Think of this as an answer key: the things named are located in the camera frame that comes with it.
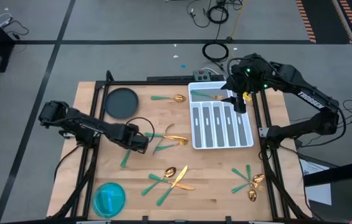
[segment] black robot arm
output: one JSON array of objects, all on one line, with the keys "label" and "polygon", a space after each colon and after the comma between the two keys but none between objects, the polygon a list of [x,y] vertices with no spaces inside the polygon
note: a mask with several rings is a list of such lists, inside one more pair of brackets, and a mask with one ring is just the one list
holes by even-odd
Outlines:
[{"label": "black robot arm", "polygon": [[277,62],[268,62],[257,54],[250,54],[233,65],[226,84],[222,89],[232,90],[237,97],[222,101],[232,103],[234,110],[246,113],[246,105],[242,94],[257,93],[267,88],[292,93],[320,112],[311,119],[286,127],[271,126],[260,129],[260,136],[266,138],[271,148],[278,148],[285,138],[297,138],[302,134],[317,133],[321,135],[335,134],[338,128],[339,103],[326,96],[315,86],[308,84],[302,74],[293,66]]},{"label": "black robot arm", "polygon": [[97,135],[105,135],[111,142],[125,149],[145,153],[148,138],[137,135],[138,126],[134,124],[108,124],[75,108],[69,107],[65,102],[46,102],[39,121],[46,128],[50,126],[61,127],[66,133],[75,136],[78,146],[94,147]]}]

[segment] green handle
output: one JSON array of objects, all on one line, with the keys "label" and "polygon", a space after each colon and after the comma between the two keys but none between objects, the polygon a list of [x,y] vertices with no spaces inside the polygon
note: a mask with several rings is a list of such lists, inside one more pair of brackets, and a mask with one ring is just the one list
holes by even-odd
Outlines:
[{"label": "green handle", "polygon": [[177,146],[178,144],[172,144],[172,145],[168,145],[168,146],[157,146],[155,148],[156,151],[160,151],[160,150],[163,150],[163,149],[167,149],[169,147],[173,147],[173,146]]},{"label": "green handle", "polygon": [[156,202],[157,206],[161,206],[162,205],[162,203],[165,200],[165,198],[170,194],[171,189],[173,189],[173,188],[172,187],[169,188],[169,190],[166,193],[164,193],[164,195],[162,195],[161,198],[159,198],[159,200]]},{"label": "green handle", "polygon": [[151,186],[149,186],[147,189],[143,190],[143,191],[141,192],[141,195],[142,195],[142,196],[145,196],[146,194],[148,194],[148,192],[149,192],[150,190],[152,190],[152,188],[155,187],[156,184],[158,184],[158,183],[160,183],[160,182],[161,182],[161,181],[160,181],[160,178],[159,178],[158,181],[156,181],[155,183],[153,183],[153,184],[152,184]]},{"label": "green handle", "polygon": [[208,95],[208,94],[205,94],[205,93],[200,93],[200,92],[197,92],[197,91],[194,91],[194,90],[191,90],[190,93],[192,95],[199,95],[199,96],[208,96],[208,97],[212,97],[211,95]]},{"label": "green handle", "polygon": [[168,182],[169,182],[168,180],[162,179],[162,178],[160,178],[160,177],[158,177],[157,175],[154,175],[154,174],[148,175],[148,178],[149,178],[149,179],[152,179],[152,180],[157,180],[157,181],[165,182],[165,183],[168,183]]},{"label": "green handle", "polygon": [[151,100],[162,100],[162,99],[170,99],[167,96],[151,96]]},{"label": "green handle", "polygon": [[[152,133],[145,133],[145,136],[146,137],[152,137]],[[163,134],[155,134],[155,135],[153,135],[154,137],[161,137],[161,138],[163,138]]]},{"label": "green handle", "polygon": [[121,167],[126,167],[126,163],[127,163],[127,160],[128,160],[128,156],[130,156],[130,152],[131,152],[130,149],[127,150],[125,157],[121,161],[121,164],[120,164]]},{"label": "green handle", "polygon": [[243,179],[245,179],[246,181],[249,181],[249,179],[248,179],[246,176],[244,176],[243,174],[241,174],[237,169],[232,168],[231,170],[232,170],[235,174],[237,174],[238,176],[240,176],[240,177],[242,177]]},{"label": "green handle", "polygon": [[252,175],[250,174],[250,165],[246,165],[246,171],[248,172],[248,178],[249,180],[252,180]]},{"label": "green handle", "polygon": [[235,193],[237,193],[240,189],[243,189],[244,187],[246,187],[246,186],[248,186],[248,185],[249,185],[249,183],[248,183],[248,184],[242,184],[241,186],[232,189],[231,192],[232,192],[233,194],[235,194]]}]

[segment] gold fork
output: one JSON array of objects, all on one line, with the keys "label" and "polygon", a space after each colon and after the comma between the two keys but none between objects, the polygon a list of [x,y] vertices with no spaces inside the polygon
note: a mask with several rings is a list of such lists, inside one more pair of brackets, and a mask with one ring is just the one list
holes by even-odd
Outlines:
[{"label": "gold fork", "polygon": [[191,94],[192,94],[192,95],[198,95],[198,96],[207,96],[207,97],[213,98],[213,99],[215,99],[215,100],[222,100],[222,99],[224,99],[224,96],[211,96],[211,95],[208,95],[208,94],[205,94],[205,93],[200,93],[200,92],[194,91],[194,90],[191,90]]}]

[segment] black plate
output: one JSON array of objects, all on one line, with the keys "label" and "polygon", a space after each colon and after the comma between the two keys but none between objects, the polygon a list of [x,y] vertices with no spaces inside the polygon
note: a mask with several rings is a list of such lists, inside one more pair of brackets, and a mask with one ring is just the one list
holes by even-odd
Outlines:
[{"label": "black plate", "polygon": [[129,88],[119,88],[110,92],[105,99],[105,111],[112,118],[123,119],[133,116],[138,107],[138,96]]}]

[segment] wooden table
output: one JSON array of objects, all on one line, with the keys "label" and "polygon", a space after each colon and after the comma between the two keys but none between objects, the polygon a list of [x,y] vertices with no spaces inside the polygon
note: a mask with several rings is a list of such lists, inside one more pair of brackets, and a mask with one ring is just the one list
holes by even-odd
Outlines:
[{"label": "wooden table", "polygon": [[[78,85],[74,107],[83,113],[89,114],[90,112],[94,85],[94,82],[80,82]],[[166,127],[174,123],[175,125],[168,130],[168,133],[191,139],[188,101],[177,103],[172,100],[150,100],[151,95],[182,94],[188,96],[187,85],[110,86],[109,91],[120,87],[131,88],[137,93],[140,105],[135,116],[149,119],[155,126],[157,133],[164,133]],[[101,102],[102,95],[103,91],[100,91],[98,102]],[[267,90],[266,95],[273,125],[288,125],[289,118],[282,93]],[[263,117],[262,123],[265,124],[260,95],[258,96],[260,112]],[[100,103],[97,107],[96,117],[98,117]],[[149,216],[149,220],[223,221],[225,216],[231,216],[235,221],[272,220],[267,190],[258,192],[256,202],[249,200],[248,187],[236,194],[231,193],[232,188],[244,183],[244,179],[231,172],[233,167],[246,174],[245,166],[250,164],[252,175],[264,173],[262,161],[258,158],[260,146],[258,145],[259,138],[251,102],[247,104],[247,112],[254,138],[254,146],[250,148],[196,150],[190,142],[186,146],[158,151],[153,156],[153,148],[159,141],[159,138],[155,138],[145,154],[132,152],[126,167],[121,168],[120,162],[126,150],[102,137],[93,191],[107,182],[116,182],[125,189],[126,205],[119,215],[112,218],[113,220],[141,220],[144,215]],[[107,114],[104,120],[109,123],[126,122],[126,120],[115,120]],[[140,127],[142,133],[151,132],[151,126],[146,121],[140,119],[133,121],[133,123]],[[294,149],[293,141],[290,139],[284,140],[282,145]],[[62,157],[74,147],[74,140],[65,140]],[[82,150],[80,149],[66,158],[59,168],[47,215],[53,215],[57,212],[75,188],[81,154]],[[305,204],[303,179],[297,155],[284,149],[279,149],[278,154],[287,192],[307,215],[311,215]],[[169,187],[168,184],[160,183],[148,195],[141,196],[141,191],[153,183],[153,180],[148,179],[148,174],[162,176],[164,170],[171,166],[178,168],[178,174],[185,165],[189,166],[189,170],[181,182],[194,186],[196,190],[187,191],[174,188],[161,207],[156,206],[156,201]],[[262,185],[267,187],[265,181],[262,182]],[[282,209],[276,188],[274,188],[274,192],[278,215],[281,217]],[[85,192],[80,196],[78,215],[82,214],[84,196]],[[101,220],[103,218],[98,217],[90,208],[88,219]]]}]

